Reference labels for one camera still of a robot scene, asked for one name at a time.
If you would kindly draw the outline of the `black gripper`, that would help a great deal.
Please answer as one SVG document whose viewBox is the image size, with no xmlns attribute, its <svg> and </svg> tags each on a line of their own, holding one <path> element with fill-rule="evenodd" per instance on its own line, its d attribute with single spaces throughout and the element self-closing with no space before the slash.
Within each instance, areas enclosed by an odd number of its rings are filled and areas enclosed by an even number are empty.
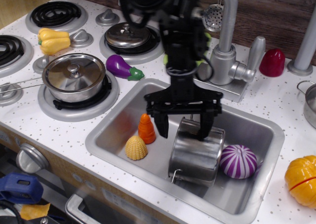
<svg viewBox="0 0 316 224">
<path fill-rule="evenodd" d="M 154 117 L 158 132 L 168 138 L 168 114 L 200 114 L 200 129 L 197 137 L 201 141 L 208 137 L 214 117 L 222 113 L 223 93 L 198 87 L 194 82 L 194 70 L 166 69 L 170 86 L 164 90 L 144 96 L 147 114 Z"/>
</svg>

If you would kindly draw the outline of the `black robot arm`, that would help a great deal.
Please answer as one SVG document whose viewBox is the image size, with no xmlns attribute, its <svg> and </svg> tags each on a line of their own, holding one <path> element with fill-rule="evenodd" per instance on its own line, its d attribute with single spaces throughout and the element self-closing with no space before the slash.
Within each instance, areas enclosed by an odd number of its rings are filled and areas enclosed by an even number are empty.
<svg viewBox="0 0 316 224">
<path fill-rule="evenodd" d="M 198 114 L 200 139 L 208 136 L 215 116 L 221 112 L 222 93 L 198 87 L 194 76 L 197 61 L 205 58 L 208 48 L 204 25 L 199 16 L 198 0 L 119 0 L 127 22 L 136 28 L 148 21 L 158 22 L 167 55 L 166 72 L 170 86 L 147 94 L 147 113 L 161 136 L 168 136 L 170 114 Z"/>
</svg>

